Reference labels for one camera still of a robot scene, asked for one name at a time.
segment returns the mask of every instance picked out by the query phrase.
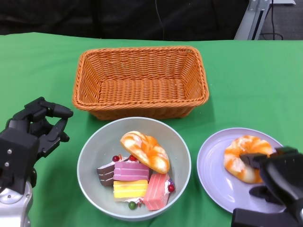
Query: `yellow cake slice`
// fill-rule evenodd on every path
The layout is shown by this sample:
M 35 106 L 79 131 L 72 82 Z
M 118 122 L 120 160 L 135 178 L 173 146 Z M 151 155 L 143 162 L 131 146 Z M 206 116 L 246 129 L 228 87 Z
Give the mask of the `yellow cake slice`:
M 114 198 L 116 201 L 125 201 L 131 198 L 144 197 L 147 185 L 147 180 L 114 181 Z

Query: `red bead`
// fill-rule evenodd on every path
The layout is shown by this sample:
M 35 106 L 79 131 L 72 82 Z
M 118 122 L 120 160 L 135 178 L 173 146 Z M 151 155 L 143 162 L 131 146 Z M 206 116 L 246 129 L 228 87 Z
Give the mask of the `red bead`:
M 117 156 L 117 155 L 113 156 L 113 162 L 117 162 L 119 160 L 120 160 L 119 156 Z
M 129 156 L 129 160 L 132 161 L 132 162 L 137 161 L 136 157 L 134 157 L 134 156 L 132 156 L 132 155 Z
M 172 184 L 170 184 L 170 185 L 168 186 L 168 190 L 169 190 L 169 192 L 175 191 L 175 186 L 173 186 Z

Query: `green bead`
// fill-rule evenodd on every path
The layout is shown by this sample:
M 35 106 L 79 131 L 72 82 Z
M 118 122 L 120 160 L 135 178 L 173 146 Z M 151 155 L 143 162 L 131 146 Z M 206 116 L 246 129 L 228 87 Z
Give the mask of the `green bead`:
M 137 208 L 137 204 L 135 202 L 129 202 L 128 207 L 129 209 L 134 210 Z

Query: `chocolate cake slice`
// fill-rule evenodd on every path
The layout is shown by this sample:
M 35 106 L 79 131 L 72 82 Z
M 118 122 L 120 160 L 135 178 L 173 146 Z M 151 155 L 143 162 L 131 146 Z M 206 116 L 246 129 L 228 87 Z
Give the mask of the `chocolate cake slice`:
M 125 162 L 128 158 L 124 157 L 119 162 Z M 103 186 L 112 186 L 114 184 L 114 170 L 115 162 L 111 162 L 105 166 L 101 166 L 97 169 L 97 174 L 99 176 L 100 183 Z

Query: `gray bowl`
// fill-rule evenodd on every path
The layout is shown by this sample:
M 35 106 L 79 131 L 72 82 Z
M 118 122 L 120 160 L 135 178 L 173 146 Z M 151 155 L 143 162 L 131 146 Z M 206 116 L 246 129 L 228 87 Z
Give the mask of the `gray bowl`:
M 160 210 L 149 211 L 145 205 L 130 210 L 126 202 L 114 202 L 113 187 L 102 186 L 98 179 L 98 167 L 111 162 L 114 155 L 130 155 L 120 144 L 121 137 L 129 131 L 153 136 L 169 156 L 169 176 L 176 190 L 170 194 L 167 206 Z M 100 128 L 84 145 L 77 166 L 80 188 L 90 203 L 102 212 L 126 221 L 147 220 L 167 210 L 185 190 L 190 171 L 190 154 L 181 136 L 168 125 L 143 117 L 123 118 Z

